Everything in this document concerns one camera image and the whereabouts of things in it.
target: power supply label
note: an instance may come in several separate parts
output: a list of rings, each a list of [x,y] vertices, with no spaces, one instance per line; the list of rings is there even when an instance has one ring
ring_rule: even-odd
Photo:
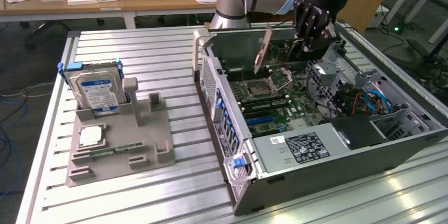
[[[330,157],[317,132],[286,138],[286,141],[299,164]]]

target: hard drive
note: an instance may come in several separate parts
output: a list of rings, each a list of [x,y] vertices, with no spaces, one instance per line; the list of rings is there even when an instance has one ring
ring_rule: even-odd
[[[70,63],[65,69],[61,64],[59,68],[75,94],[79,109],[93,109],[97,116],[119,113],[119,104],[130,101],[122,84],[122,62],[78,62]]]

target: motherboard chip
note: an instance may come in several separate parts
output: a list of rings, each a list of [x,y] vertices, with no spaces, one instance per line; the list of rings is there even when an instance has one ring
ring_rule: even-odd
[[[254,96],[271,94],[271,89],[265,81],[253,81],[247,84],[249,90]]]

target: aluminum slotted worktable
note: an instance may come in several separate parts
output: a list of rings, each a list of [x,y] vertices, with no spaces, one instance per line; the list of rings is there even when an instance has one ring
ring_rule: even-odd
[[[139,97],[167,99],[177,164],[69,188],[65,186],[77,100],[62,77],[27,182],[18,223],[446,223],[448,142],[419,152],[383,174],[237,217],[193,78],[193,34],[202,27],[71,34],[63,62],[121,58]],[[371,51],[378,50],[358,35]],[[371,68],[347,45],[361,69]]]

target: gray 3d printed holder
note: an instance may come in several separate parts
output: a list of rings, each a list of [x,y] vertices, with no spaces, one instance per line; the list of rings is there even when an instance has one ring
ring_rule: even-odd
[[[166,100],[159,93],[138,101],[138,79],[125,78],[131,102],[119,105],[119,114],[95,117],[91,109],[78,110],[67,168],[69,187],[89,184],[175,164]],[[102,137],[81,143],[82,130],[99,126]]]

